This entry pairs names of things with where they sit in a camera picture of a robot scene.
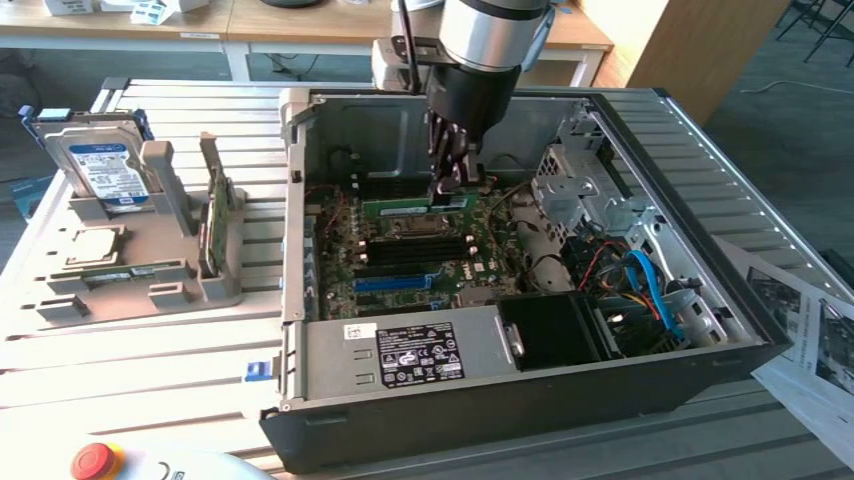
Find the table leg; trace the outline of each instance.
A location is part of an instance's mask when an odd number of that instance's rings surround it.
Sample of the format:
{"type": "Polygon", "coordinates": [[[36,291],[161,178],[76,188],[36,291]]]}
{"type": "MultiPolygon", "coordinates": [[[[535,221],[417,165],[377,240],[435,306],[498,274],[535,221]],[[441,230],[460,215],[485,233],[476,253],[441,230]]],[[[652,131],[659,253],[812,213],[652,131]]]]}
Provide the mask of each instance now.
{"type": "Polygon", "coordinates": [[[249,44],[245,42],[223,43],[228,70],[232,82],[248,82],[249,78],[249,44]]]}
{"type": "Polygon", "coordinates": [[[592,79],[599,71],[603,55],[604,52],[602,52],[602,50],[588,50],[584,52],[584,57],[578,62],[578,67],[575,67],[570,87],[590,87],[592,85],[592,79]]]}

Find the sticker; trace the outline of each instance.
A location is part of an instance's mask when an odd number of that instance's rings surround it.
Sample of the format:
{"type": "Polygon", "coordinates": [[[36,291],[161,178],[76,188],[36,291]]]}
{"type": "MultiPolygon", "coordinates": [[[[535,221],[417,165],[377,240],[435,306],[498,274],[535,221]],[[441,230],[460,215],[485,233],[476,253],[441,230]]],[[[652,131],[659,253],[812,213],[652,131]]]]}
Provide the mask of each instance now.
{"type": "Polygon", "coordinates": [[[375,323],[355,323],[352,325],[344,325],[344,340],[359,340],[361,338],[373,338],[375,336],[375,323]]]}
{"type": "Polygon", "coordinates": [[[376,349],[388,388],[465,378],[449,322],[376,330],[376,349]]]}
{"type": "Polygon", "coordinates": [[[379,211],[381,217],[400,216],[400,215],[421,215],[427,213],[427,207],[405,207],[405,208],[387,208],[379,211]]]}
{"type": "Polygon", "coordinates": [[[131,273],[135,276],[145,277],[155,274],[155,267],[131,267],[131,273]]]}
{"type": "Polygon", "coordinates": [[[124,281],[131,279],[129,273],[105,273],[104,275],[92,275],[91,277],[84,277],[83,280],[85,282],[112,282],[112,281],[124,281]]]}
{"type": "Polygon", "coordinates": [[[219,33],[181,33],[181,38],[207,38],[211,40],[219,40],[219,33]]]}
{"type": "Polygon", "coordinates": [[[139,210],[137,205],[148,200],[148,190],[141,175],[127,166],[128,147],[109,143],[72,145],[68,150],[95,196],[115,206],[108,210],[139,210]]]}
{"type": "Polygon", "coordinates": [[[460,210],[468,205],[468,197],[456,197],[451,199],[447,205],[436,205],[431,207],[431,212],[443,212],[445,210],[460,210]]]}

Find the paper document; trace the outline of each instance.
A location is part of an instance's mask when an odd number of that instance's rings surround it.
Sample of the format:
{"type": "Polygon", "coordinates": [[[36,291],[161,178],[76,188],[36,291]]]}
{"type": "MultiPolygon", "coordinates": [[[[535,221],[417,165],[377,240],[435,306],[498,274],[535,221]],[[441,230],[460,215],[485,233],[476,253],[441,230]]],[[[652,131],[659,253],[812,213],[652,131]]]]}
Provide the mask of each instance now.
{"type": "Polygon", "coordinates": [[[854,306],[718,240],[792,347],[752,373],[854,468],[854,306]]]}

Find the desk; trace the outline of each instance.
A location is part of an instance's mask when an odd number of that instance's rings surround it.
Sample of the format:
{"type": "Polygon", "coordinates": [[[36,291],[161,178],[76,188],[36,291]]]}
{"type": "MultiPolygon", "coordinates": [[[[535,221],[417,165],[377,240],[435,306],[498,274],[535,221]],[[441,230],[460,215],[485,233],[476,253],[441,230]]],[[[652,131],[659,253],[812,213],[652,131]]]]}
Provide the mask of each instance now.
{"type": "MultiPolygon", "coordinates": [[[[388,36],[387,0],[348,5],[327,0],[303,9],[259,0],[212,0],[176,13],[159,27],[132,25],[127,13],[50,17],[40,0],[0,3],[0,48],[140,50],[225,54],[231,77],[249,80],[249,53],[369,55],[371,42],[388,36]]],[[[568,85],[590,86],[611,41],[586,15],[558,13],[542,60],[578,62],[568,85]]]]}
{"type": "Polygon", "coordinates": [[[127,12],[52,17],[40,0],[0,2],[0,48],[224,53],[233,0],[211,0],[159,27],[133,25],[127,12]]]}
{"type": "MultiPolygon", "coordinates": [[[[228,25],[228,64],[232,73],[248,80],[249,53],[308,53],[369,55],[375,38],[391,35],[392,12],[387,0],[356,6],[329,0],[315,7],[285,10],[259,0],[235,0],[228,25]]],[[[587,16],[558,12],[540,60],[578,62],[571,86],[590,86],[603,54],[611,49],[608,37],[587,16]]]]}

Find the metal workbench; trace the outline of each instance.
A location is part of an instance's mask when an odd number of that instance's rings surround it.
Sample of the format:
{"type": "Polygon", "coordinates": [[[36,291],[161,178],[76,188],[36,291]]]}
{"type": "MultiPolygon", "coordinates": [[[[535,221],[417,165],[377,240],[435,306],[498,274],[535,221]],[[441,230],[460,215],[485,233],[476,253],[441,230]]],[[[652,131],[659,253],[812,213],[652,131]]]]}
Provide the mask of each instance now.
{"type": "MultiPolygon", "coordinates": [[[[288,85],[135,80],[123,90],[101,91],[93,111],[145,109],[155,136],[175,146],[173,166],[188,190],[207,188],[199,132],[219,136],[227,173],[249,198],[245,300],[220,310],[52,329],[29,312],[12,309],[0,327],[6,336],[0,345],[0,435],[53,424],[109,434],[119,443],[165,439],[229,452],[289,478],[255,420],[240,413],[247,399],[272,389],[267,382],[241,384],[245,364],[268,359],[281,342],[288,166],[277,95],[288,85]]],[[[671,109],[672,100],[651,90],[606,92],[708,231],[851,301],[819,256],[700,130],[671,109]]],[[[53,229],[75,225],[61,203],[69,193],[57,177],[0,278],[0,291],[9,291],[45,254],[53,229]]],[[[424,479],[854,478],[774,397],[744,379],[712,387],[671,414],[311,478],[379,473],[424,479]]]]}

